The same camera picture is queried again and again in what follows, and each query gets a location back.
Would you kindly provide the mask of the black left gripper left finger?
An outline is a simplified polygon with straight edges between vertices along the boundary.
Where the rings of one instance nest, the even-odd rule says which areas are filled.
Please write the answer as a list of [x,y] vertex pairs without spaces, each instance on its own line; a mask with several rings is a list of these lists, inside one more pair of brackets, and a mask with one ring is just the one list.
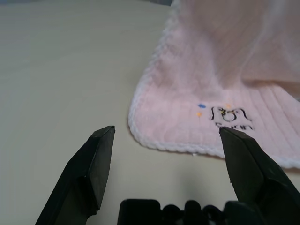
[[115,126],[93,132],[59,177],[38,225],[84,225],[97,214],[108,181]]

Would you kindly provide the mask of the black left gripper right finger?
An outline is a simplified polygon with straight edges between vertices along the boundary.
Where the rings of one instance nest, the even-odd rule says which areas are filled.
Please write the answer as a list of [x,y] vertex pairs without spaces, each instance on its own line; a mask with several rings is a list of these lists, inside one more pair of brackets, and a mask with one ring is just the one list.
[[229,225],[298,225],[300,194],[283,169],[247,134],[219,129],[226,168],[237,196],[223,209]]

